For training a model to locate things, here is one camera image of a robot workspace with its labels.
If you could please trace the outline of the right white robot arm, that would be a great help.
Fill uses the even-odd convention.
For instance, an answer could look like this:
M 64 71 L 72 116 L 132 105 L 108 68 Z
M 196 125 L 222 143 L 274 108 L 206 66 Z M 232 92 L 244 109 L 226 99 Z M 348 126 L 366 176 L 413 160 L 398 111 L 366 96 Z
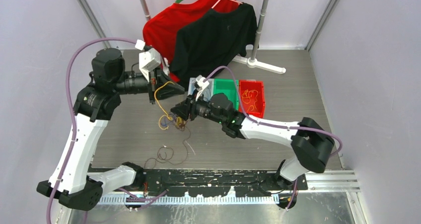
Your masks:
M 304 117 L 300 122 L 260 119 L 235 109 L 223 93 L 209 101 L 189 95 L 170 111 L 185 121 L 202 117 L 219 123 L 231 138 L 259 139 L 291 148 L 294 156 L 281 162 L 275 177 L 277 186 L 284 190 L 309 171 L 324 173 L 334 147 L 332 135 L 311 118 Z

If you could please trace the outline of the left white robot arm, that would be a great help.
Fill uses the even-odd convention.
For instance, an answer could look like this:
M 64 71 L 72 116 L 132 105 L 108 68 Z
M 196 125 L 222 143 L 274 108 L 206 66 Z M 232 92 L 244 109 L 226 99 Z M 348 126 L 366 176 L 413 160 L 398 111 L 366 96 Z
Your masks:
M 96 54 L 91 81 L 70 106 L 75 124 L 59 164 L 48 180 L 39 182 L 38 193 L 52 196 L 67 208 L 90 211 L 104 194 L 125 186 L 134 191 L 144 186 L 144 169 L 131 162 L 91 176 L 88 168 L 100 136 L 121 104 L 121 95 L 146 93 L 155 103 L 184 93 L 161 69 L 161 61 L 159 52 L 147 46 L 139 54 L 140 72 L 136 73 L 126 70 L 122 52 L 116 48 Z

